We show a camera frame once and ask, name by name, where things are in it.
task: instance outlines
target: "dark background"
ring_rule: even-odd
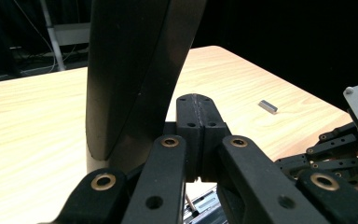
[[[0,73],[22,77],[7,46],[48,51],[18,5],[48,39],[39,1],[0,1]],[[89,1],[48,1],[53,22],[90,19]],[[358,85],[358,1],[208,1],[193,48],[217,45],[346,109],[342,92]]]

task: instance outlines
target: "bolt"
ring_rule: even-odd
[[[345,93],[347,94],[352,94],[354,91],[354,89],[352,87],[347,87],[347,89],[345,89]]]

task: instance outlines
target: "light wood tabletop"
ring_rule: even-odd
[[[0,223],[50,222],[86,174],[86,76],[80,68],[0,82]],[[211,97],[231,132],[254,140],[273,161],[304,153],[319,134],[351,122],[346,112],[214,46],[189,52],[167,120],[175,120],[175,99],[188,93]],[[203,191],[187,188],[191,198]]]

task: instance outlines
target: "cable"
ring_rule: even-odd
[[[21,11],[22,15],[24,15],[25,19],[31,24],[31,26],[36,30],[36,32],[40,35],[40,37],[42,37],[43,41],[45,41],[45,43],[48,45],[48,48],[50,49],[50,52],[54,53],[53,49],[51,48],[51,45],[48,43],[48,41],[46,40],[45,37],[43,37],[43,35],[39,32],[39,30],[36,28],[36,26],[34,26],[34,23],[28,18],[27,14],[25,13],[24,10],[22,10],[22,8],[20,7],[19,3],[17,2],[17,0],[13,0],[14,4],[16,4],[16,6],[19,8],[19,10]],[[55,57],[53,57],[53,65],[51,65],[51,69],[50,71],[48,71],[48,73],[50,73],[54,67],[56,65],[56,59]]]

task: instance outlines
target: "wooden table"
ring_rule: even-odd
[[[86,174],[86,75],[80,68],[0,82],[0,223],[51,221]],[[303,153],[319,134],[351,121],[219,47],[189,52],[167,120],[175,120],[175,99],[188,93],[211,97],[232,133],[253,139],[272,160]],[[192,198],[203,190],[188,188]]]

